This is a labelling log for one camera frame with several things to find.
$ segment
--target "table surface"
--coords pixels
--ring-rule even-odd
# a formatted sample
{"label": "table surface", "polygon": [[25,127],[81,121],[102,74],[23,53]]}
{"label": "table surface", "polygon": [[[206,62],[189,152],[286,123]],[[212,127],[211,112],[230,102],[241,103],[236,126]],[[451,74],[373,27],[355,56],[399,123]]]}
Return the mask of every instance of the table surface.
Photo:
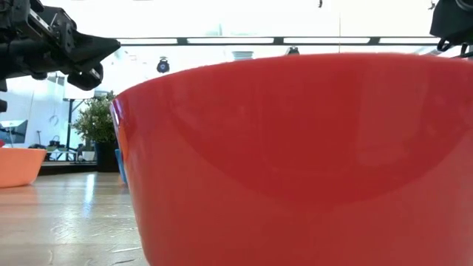
{"label": "table surface", "polygon": [[38,177],[0,189],[0,265],[148,265],[119,174]]}

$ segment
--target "white wall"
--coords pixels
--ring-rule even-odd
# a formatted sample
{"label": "white wall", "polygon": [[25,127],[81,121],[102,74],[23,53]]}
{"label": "white wall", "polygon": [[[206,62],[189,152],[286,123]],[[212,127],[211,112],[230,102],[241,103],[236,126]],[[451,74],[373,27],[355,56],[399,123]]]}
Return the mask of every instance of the white wall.
{"label": "white wall", "polygon": [[[8,92],[2,93],[1,98],[8,102],[8,110],[0,114],[0,120],[28,119],[25,143],[14,144],[14,147],[27,148],[39,143],[37,131],[41,131],[42,145],[47,146],[56,135],[60,137],[61,144],[65,145],[69,101],[63,100],[64,86],[55,85],[51,81],[35,81],[31,77],[9,79],[7,85]],[[73,113],[72,121],[77,119],[79,109]],[[79,143],[79,136],[72,130],[70,146],[75,148]]]}

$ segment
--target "blue bowl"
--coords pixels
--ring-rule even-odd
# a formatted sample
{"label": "blue bowl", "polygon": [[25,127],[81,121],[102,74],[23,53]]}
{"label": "blue bowl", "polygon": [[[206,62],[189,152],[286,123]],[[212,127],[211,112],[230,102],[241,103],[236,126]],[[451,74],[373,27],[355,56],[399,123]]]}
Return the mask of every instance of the blue bowl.
{"label": "blue bowl", "polygon": [[121,151],[120,151],[120,149],[116,149],[116,150],[115,150],[115,156],[117,157],[118,168],[120,169],[121,179],[123,180],[123,182],[124,182],[125,184],[127,184],[127,182],[126,182],[125,166],[123,165],[123,158],[122,158],[122,156],[121,156]]}

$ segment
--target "green leaves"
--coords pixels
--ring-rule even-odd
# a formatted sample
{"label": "green leaves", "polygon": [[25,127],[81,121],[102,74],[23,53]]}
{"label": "green leaves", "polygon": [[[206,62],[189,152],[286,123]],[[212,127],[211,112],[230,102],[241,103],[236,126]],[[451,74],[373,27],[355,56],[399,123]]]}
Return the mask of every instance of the green leaves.
{"label": "green leaves", "polygon": [[72,127],[86,138],[97,143],[113,143],[116,141],[110,104],[115,96],[109,92],[104,96],[86,100],[87,109],[79,111],[79,118]]}

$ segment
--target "orange bowl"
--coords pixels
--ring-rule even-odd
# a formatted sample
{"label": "orange bowl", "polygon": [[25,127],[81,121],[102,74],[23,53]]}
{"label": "orange bowl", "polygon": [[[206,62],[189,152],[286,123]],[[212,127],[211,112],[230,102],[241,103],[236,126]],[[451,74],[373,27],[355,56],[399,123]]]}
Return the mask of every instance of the orange bowl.
{"label": "orange bowl", "polygon": [[205,66],[112,104],[159,266],[447,266],[473,248],[473,64],[335,54]]}
{"label": "orange bowl", "polygon": [[41,149],[0,148],[0,188],[33,183],[45,156]]}

